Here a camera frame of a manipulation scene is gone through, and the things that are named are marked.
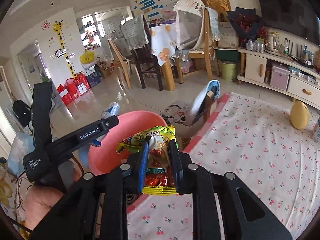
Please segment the person left hand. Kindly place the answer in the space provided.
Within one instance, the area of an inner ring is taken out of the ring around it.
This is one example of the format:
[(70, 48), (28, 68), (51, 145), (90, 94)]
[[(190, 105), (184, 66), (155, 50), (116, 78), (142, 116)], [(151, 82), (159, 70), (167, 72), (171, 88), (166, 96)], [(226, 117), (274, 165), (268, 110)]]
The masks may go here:
[(37, 224), (64, 195), (60, 190), (53, 187), (32, 185), (23, 204), (25, 226), (30, 230), (34, 230)]

